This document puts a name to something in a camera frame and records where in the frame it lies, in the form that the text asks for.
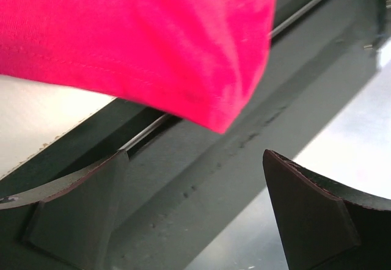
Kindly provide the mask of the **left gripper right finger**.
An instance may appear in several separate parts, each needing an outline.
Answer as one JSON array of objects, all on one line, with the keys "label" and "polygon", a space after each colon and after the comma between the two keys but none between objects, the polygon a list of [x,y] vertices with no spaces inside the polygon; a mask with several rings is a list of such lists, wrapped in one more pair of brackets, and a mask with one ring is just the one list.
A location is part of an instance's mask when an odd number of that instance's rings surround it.
[{"label": "left gripper right finger", "polygon": [[390,200],[265,150],[263,170],[289,269],[390,269]]}]

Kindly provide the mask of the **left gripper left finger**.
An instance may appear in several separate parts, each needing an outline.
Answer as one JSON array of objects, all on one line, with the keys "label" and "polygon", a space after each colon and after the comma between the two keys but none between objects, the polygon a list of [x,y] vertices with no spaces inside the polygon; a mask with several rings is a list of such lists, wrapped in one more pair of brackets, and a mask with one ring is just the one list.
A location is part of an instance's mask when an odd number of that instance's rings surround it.
[{"label": "left gripper left finger", "polygon": [[101,261],[129,157],[119,150],[81,170],[1,198],[1,209],[35,204],[22,240],[59,261]]}]

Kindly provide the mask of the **pink t shirt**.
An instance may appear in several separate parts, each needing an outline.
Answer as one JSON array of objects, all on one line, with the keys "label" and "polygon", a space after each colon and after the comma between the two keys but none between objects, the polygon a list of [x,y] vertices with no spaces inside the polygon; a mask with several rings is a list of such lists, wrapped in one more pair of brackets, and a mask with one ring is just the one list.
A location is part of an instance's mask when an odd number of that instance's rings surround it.
[{"label": "pink t shirt", "polygon": [[276,0],[1,0],[1,73],[225,132],[254,94]]}]

